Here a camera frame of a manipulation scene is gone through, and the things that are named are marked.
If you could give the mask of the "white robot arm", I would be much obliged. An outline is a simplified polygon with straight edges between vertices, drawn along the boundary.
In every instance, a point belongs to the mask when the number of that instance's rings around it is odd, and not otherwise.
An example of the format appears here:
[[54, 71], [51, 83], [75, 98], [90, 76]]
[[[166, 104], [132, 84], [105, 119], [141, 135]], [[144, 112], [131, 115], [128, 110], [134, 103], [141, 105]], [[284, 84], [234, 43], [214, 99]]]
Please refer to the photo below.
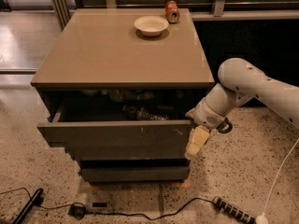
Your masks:
[[197, 125], [186, 146], [187, 159], [195, 157], [210, 136], [210, 131], [228, 133], [233, 125], [227, 115], [255, 98], [299, 128], [299, 88], [268, 77], [262, 70], [241, 58], [231, 58], [218, 70], [219, 83], [186, 113]]

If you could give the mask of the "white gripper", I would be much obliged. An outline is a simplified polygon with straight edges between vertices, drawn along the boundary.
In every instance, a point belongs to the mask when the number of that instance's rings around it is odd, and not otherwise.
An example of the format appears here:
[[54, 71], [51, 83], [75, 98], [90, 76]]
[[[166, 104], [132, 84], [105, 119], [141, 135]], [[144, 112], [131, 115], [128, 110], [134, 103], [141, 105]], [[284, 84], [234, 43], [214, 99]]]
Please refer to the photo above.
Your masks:
[[193, 119], [197, 125], [200, 125], [190, 132], [185, 150], [185, 157], [188, 160], [197, 156], [210, 136], [210, 130], [216, 129], [219, 133], [229, 133], [233, 129], [233, 124], [225, 116], [217, 114], [207, 104], [206, 99], [202, 99], [195, 108], [189, 110], [185, 117]]

